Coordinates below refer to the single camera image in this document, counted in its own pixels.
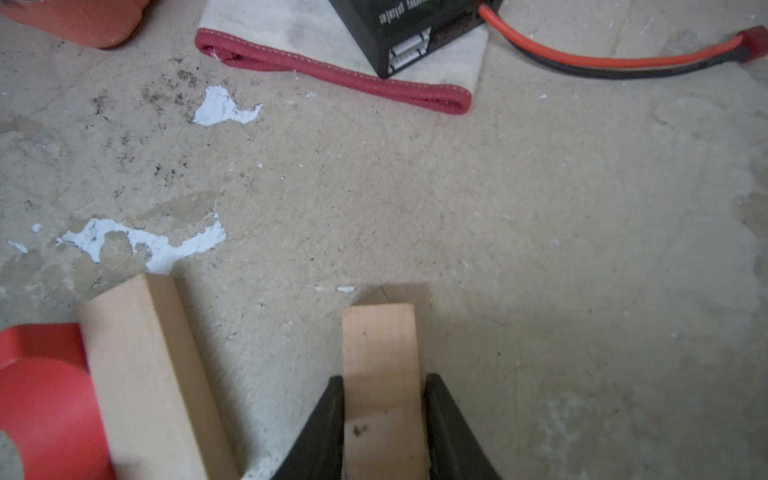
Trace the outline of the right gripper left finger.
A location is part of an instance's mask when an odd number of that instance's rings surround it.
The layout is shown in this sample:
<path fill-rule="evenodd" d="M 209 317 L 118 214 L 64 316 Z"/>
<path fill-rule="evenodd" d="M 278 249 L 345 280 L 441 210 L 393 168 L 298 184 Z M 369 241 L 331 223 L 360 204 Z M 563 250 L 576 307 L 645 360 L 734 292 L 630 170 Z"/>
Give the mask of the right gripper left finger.
<path fill-rule="evenodd" d="M 344 451 L 344 384 L 333 376 L 273 480 L 340 480 Z"/>

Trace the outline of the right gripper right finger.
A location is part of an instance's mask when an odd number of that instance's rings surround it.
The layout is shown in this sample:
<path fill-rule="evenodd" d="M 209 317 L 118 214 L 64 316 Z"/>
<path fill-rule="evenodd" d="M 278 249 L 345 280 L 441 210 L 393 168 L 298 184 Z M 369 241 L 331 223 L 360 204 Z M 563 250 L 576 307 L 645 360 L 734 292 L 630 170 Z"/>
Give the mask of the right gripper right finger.
<path fill-rule="evenodd" d="M 440 375 L 426 376 L 423 398 L 429 478 L 500 480 Z"/>

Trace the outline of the natural wood block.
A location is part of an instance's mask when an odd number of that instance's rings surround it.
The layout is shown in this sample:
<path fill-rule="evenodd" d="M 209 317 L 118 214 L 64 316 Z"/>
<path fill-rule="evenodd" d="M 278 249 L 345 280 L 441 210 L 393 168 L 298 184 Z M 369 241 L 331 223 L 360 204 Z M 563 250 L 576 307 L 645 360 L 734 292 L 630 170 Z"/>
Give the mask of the natural wood block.
<path fill-rule="evenodd" d="M 428 449 L 411 304 L 342 314 L 347 479 L 426 479 Z"/>
<path fill-rule="evenodd" d="M 172 278 L 136 276 L 79 324 L 117 478 L 239 478 Z"/>

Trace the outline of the black tool case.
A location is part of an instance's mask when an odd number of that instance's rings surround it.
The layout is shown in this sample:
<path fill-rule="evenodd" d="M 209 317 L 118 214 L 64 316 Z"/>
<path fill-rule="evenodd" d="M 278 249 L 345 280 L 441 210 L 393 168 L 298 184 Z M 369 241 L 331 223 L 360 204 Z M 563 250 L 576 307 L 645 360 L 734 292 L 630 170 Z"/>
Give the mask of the black tool case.
<path fill-rule="evenodd" d="M 106 49 L 133 34 L 148 5 L 148 0 L 2 1 L 1 15 L 83 47 Z"/>

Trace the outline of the red arch block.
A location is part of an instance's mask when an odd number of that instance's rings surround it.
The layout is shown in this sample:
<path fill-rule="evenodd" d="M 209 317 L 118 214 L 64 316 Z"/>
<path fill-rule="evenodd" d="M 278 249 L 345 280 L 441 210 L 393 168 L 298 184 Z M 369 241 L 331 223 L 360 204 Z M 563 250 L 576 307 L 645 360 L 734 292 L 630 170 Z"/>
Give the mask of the red arch block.
<path fill-rule="evenodd" d="M 1 332 L 1 430 L 26 479 L 114 479 L 76 323 Z"/>

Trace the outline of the black charger board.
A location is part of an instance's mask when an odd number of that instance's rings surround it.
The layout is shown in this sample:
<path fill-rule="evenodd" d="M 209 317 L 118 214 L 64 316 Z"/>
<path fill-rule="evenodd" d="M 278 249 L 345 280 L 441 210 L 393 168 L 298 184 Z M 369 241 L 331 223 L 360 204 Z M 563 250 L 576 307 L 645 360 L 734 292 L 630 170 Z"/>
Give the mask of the black charger board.
<path fill-rule="evenodd" d="M 376 75 L 387 79 L 484 22 L 499 1 L 331 0 Z"/>

